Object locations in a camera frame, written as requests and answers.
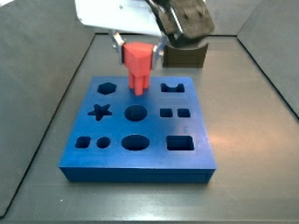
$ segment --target red plastic block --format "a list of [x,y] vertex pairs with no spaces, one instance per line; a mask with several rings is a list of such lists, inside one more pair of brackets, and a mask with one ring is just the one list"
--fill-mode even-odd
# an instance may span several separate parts
[[153,45],[128,43],[124,45],[124,64],[128,69],[128,86],[141,95],[149,87]]

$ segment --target small square hole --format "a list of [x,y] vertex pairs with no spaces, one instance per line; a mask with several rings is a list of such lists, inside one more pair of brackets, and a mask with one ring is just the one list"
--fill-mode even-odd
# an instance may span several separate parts
[[173,117],[173,111],[169,108],[160,108],[160,117]]
[[90,137],[89,136],[79,136],[77,138],[74,147],[77,149],[86,149],[89,147],[89,140],[90,140]]
[[178,117],[190,117],[190,111],[186,108],[178,108],[177,116]]

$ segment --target star-shaped hole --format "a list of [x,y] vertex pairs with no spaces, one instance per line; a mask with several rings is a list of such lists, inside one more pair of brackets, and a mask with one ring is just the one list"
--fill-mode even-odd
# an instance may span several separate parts
[[95,117],[95,121],[99,121],[102,116],[111,116],[111,113],[107,111],[109,108],[109,104],[105,106],[98,106],[97,104],[93,105],[93,110],[90,112],[87,112],[89,116],[94,116]]

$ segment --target square hole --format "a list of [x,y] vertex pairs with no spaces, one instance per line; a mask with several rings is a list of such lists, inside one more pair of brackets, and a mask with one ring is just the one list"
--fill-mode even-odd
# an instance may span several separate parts
[[169,108],[160,108],[160,117],[173,117],[173,111]]
[[168,151],[193,151],[190,136],[168,136],[165,142]]
[[190,117],[190,111],[186,108],[178,108],[177,116],[178,117]]
[[89,147],[89,140],[90,140],[90,137],[89,136],[79,136],[77,138],[74,147],[77,149],[86,149]]

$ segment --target blue foam block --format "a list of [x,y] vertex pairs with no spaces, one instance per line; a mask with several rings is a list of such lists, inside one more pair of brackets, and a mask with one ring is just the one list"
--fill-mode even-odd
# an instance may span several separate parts
[[94,77],[59,169],[69,181],[206,183],[216,164],[192,79],[152,77],[134,96],[126,77]]

